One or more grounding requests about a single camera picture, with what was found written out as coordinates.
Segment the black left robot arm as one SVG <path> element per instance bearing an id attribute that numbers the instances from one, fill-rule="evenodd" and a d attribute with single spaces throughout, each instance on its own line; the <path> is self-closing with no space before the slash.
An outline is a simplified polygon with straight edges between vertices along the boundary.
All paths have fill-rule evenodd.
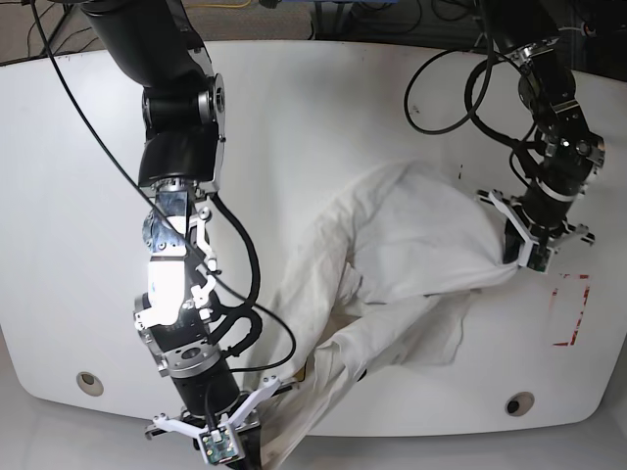
<path id="1" fill-rule="evenodd" d="M 567 214 L 604 164 L 603 139 L 592 132 L 576 100 L 570 69 L 558 58 L 559 30 L 538 1 L 484 1 L 488 43 L 520 68 L 518 93 L 536 125 L 534 141 L 542 159 L 528 153 L 526 141 L 513 153 L 528 178 L 525 194 L 488 198 L 506 216 L 504 261 L 546 272 L 563 242 L 595 237 L 585 225 L 571 225 Z"/>

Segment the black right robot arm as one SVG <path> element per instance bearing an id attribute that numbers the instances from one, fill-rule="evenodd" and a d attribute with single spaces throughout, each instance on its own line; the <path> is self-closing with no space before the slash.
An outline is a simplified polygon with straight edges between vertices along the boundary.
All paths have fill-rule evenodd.
<path id="1" fill-rule="evenodd" d="M 259 406 L 285 392 L 269 378 L 244 392 L 228 360 L 261 336 L 261 267 L 254 243 L 218 194 L 225 145 L 225 90 L 201 37 L 178 1 L 85 1 L 79 6 L 121 71 L 141 85 L 145 145 L 136 189 L 148 202 L 142 237 L 148 288 L 134 324 L 184 404 L 156 416 L 147 433 L 191 438 L 204 461 L 232 469 L 262 465 Z M 224 305 L 207 225 L 214 212 L 240 236 L 251 285 Z"/>

